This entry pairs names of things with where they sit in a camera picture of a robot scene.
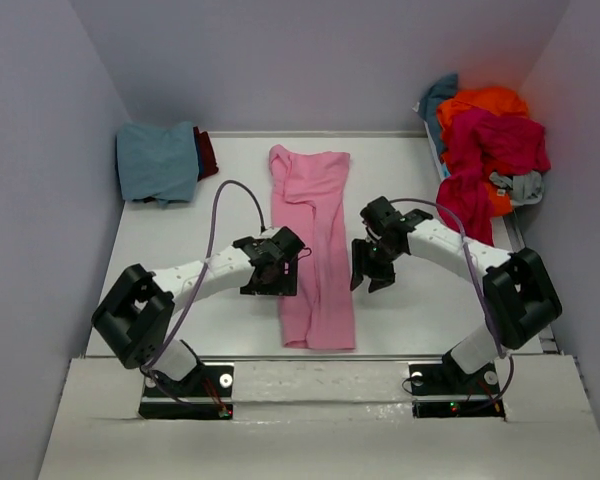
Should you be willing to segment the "pink t shirt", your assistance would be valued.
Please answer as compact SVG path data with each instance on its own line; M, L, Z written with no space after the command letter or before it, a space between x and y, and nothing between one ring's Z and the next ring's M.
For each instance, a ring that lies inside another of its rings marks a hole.
M271 218L310 251L298 262L297 294L278 302L283 345L322 351L356 348L343 196L350 155L269 152Z

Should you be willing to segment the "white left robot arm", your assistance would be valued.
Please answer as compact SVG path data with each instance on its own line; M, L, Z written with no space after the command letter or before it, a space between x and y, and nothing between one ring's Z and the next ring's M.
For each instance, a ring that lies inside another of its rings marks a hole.
M300 237L280 227L236 240L202 261L154 271L131 265L92 314L92 327L124 368L189 395L200 386L204 364L186 342L167 339L174 331L173 316L227 290L296 295L298 260L305 249Z

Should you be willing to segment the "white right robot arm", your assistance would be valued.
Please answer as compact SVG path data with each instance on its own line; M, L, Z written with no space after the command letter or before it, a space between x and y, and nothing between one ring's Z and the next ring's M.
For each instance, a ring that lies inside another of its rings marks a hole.
M511 252L484 244L468 236L458 217L446 226L420 209L401 213L384 196L360 216L367 235L352 242L352 289L364 280L371 293L392 286L403 255L472 283L485 320L442 357L435 378L450 391L466 390L483 367L523 347L563 312L542 258L528 247Z

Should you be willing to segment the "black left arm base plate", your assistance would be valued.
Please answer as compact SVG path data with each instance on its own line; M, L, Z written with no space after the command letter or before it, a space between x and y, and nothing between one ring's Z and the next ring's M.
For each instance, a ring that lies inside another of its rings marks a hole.
M181 381L146 378L138 414L146 420L229 421L233 418L234 365L206 363Z

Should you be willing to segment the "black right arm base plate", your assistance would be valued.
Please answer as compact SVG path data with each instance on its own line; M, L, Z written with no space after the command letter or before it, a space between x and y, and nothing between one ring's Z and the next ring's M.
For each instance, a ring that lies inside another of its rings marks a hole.
M440 363L410 364L401 386L416 419L506 417L494 363L458 382L443 377Z

